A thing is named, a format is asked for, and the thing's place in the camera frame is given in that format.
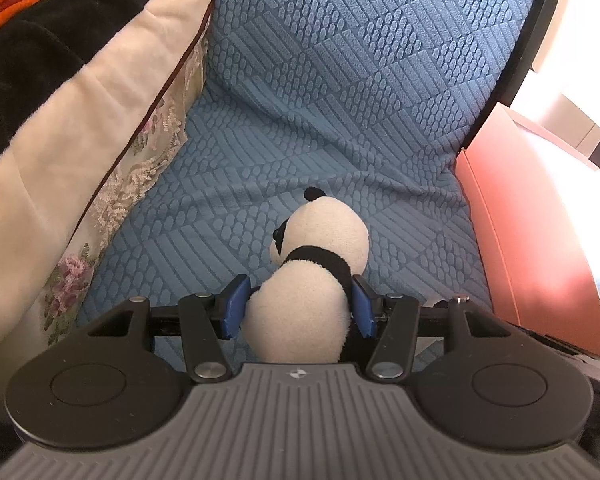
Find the panda plush toy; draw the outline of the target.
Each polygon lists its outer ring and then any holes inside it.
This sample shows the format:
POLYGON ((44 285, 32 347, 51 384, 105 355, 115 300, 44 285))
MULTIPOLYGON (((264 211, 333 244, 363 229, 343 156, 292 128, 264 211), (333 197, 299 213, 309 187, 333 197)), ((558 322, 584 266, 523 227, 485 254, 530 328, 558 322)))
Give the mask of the panda plush toy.
POLYGON ((252 293, 242 334, 265 363, 335 363, 351 324, 355 275, 370 234, 346 203, 310 186, 306 202, 273 234, 273 274, 252 293))

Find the pink cardboard box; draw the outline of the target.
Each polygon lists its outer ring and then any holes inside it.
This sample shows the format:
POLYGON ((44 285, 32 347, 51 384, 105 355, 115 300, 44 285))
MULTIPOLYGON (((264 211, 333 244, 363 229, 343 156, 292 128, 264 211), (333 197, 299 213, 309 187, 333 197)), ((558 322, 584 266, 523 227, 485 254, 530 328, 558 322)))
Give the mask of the pink cardboard box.
POLYGON ((455 174, 495 314, 600 358, 600 170, 498 104, 455 174))

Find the blue textured sofa cover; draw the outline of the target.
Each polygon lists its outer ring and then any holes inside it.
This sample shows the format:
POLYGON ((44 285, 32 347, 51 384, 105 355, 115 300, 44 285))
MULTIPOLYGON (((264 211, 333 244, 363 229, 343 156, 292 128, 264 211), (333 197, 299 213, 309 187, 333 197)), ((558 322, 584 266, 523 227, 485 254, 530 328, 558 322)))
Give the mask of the blue textured sofa cover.
POLYGON ((455 159, 533 0, 215 0, 187 142, 102 256, 78 321, 275 270, 274 230, 317 186, 370 232, 367 281, 490 292, 455 159))

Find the white chair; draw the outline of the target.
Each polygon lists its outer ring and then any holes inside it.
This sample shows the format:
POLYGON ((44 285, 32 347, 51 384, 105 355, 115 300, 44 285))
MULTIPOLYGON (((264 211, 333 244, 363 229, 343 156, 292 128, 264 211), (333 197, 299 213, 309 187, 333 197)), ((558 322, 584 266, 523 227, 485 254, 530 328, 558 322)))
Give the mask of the white chair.
POLYGON ((600 168, 600 0, 558 0, 513 103, 493 114, 553 133, 600 168))

